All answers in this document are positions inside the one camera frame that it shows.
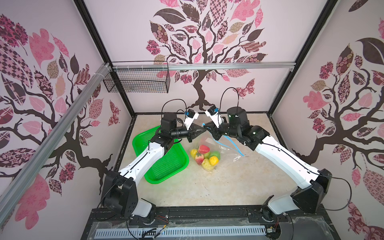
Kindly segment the yellow orange fruit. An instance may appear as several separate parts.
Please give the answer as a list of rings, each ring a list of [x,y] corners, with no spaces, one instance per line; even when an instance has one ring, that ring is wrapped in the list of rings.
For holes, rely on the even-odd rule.
[[[192,149],[192,150],[190,151],[191,157],[192,157],[193,159],[196,157],[197,153],[198,153],[198,150],[197,150],[197,149]]]

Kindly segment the clear zip top bag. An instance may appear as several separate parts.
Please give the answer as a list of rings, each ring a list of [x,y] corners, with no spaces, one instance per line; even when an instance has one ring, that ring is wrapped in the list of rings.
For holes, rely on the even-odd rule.
[[[205,159],[209,159],[210,153],[213,151],[220,152],[221,159],[219,163],[215,166],[215,169],[213,171],[220,168],[222,164],[226,165],[228,163],[236,162],[241,158],[245,157],[245,154],[240,150],[237,144],[235,144],[234,141],[231,140],[229,137],[223,136],[217,141],[212,137],[211,134],[204,133],[201,136],[197,137],[197,139],[193,140],[191,145],[187,148],[187,153],[195,163],[196,161],[191,157],[190,151],[192,149],[198,149],[200,145],[205,145],[210,148],[210,152],[204,155]]]

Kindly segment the red strawberry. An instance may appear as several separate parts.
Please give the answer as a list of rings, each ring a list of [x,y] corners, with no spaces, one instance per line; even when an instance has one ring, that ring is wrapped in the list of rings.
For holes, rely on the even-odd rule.
[[[198,165],[201,165],[203,161],[205,160],[205,156],[202,154],[196,154],[195,161]]]

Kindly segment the green plastic basket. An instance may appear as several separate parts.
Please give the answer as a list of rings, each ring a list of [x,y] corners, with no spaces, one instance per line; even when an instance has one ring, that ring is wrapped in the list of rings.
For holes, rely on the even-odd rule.
[[[154,127],[134,137],[132,146],[136,156],[148,148],[148,141],[160,128]],[[145,173],[144,177],[150,184],[159,184],[184,170],[189,164],[189,156],[181,143],[175,143],[164,157],[156,161]]]

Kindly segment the beige potato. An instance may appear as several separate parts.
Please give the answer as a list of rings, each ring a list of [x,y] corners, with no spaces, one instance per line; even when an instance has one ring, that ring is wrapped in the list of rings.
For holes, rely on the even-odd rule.
[[[213,171],[215,169],[215,166],[211,164],[209,159],[204,159],[202,162],[202,167],[206,171]]]

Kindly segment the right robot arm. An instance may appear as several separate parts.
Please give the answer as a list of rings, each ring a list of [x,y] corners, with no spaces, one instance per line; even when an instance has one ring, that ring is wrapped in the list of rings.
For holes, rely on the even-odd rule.
[[[216,106],[205,111],[211,119],[204,124],[215,140],[222,136],[237,139],[240,144],[269,159],[284,171],[296,184],[297,188],[281,196],[270,196],[262,205],[261,213],[266,221],[282,213],[302,210],[314,214],[320,208],[334,176],[326,169],[317,168],[284,148],[274,137],[260,126],[252,126],[247,112],[240,107],[227,111],[227,118],[220,115]]]

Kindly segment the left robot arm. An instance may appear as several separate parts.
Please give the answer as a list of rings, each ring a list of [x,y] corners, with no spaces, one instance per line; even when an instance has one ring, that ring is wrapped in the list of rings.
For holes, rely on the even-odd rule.
[[[98,207],[107,208],[115,215],[124,218],[138,216],[153,221],[156,206],[139,199],[137,185],[145,173],[172,148],[176,143],[175,140],[186,138],[191,143],[206,131],[194,123],[198,117],[199,113],[188,110],[182,125],[178,127],[177,123],[181,119],[177,114],[165,113],[160,127],[148,141],[144,151],[120,171],[107,173]]]

